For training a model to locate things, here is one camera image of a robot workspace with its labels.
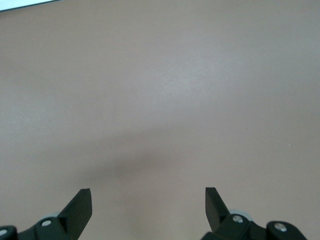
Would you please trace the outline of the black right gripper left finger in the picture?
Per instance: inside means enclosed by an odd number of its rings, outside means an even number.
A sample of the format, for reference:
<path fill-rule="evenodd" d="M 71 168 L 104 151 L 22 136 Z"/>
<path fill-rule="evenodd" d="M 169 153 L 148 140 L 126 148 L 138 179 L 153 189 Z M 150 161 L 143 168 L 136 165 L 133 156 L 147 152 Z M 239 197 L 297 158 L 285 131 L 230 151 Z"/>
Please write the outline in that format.
<path fill-rule="evenodd" d="M 18 233 L 19 240 L 78 240 L 92 216 L 92 195 L 81 189 L 56 217 L 46 217 Z"/>

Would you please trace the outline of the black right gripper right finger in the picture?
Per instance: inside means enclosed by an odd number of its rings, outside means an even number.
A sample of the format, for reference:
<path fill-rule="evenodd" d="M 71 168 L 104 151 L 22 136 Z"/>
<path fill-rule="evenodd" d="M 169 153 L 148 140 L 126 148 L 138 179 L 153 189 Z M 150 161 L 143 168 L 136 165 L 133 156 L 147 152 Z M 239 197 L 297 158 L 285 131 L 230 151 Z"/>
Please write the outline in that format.
<path fill-rule="evenodd" d="M 267 230 L 243 214 L 231 213 L 214 187 L 205 189 L 205 213 L 211 232 L 202 240 L 266 240 Z"/>

